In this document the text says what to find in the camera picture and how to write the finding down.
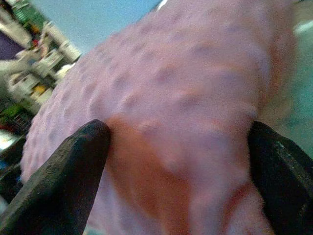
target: blue wall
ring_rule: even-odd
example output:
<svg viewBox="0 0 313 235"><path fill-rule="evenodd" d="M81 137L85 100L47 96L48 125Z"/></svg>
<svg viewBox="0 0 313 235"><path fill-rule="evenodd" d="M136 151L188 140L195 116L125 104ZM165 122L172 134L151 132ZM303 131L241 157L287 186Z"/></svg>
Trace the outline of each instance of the blue wall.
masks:
<svg viewBox="0 0 313 235"><path fill-rule="evenodd" d="M83 52L140 19L160 0L33 0Z"/></svg>

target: pink dotted fabric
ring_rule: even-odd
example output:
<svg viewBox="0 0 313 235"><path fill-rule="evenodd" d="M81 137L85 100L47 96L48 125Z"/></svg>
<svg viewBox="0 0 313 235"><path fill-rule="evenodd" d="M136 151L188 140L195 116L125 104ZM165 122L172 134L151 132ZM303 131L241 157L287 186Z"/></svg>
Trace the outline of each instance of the pink dotted fabric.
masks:
<svg viewBox="0 0 313 235"><path fill-rule="evenodd" d="M249 176L246 135L289 71L291 16L288 0L169 0L81 58L57 86L33 119L23 180L96 118L113 141L90 227L273 234Z"/></svg>

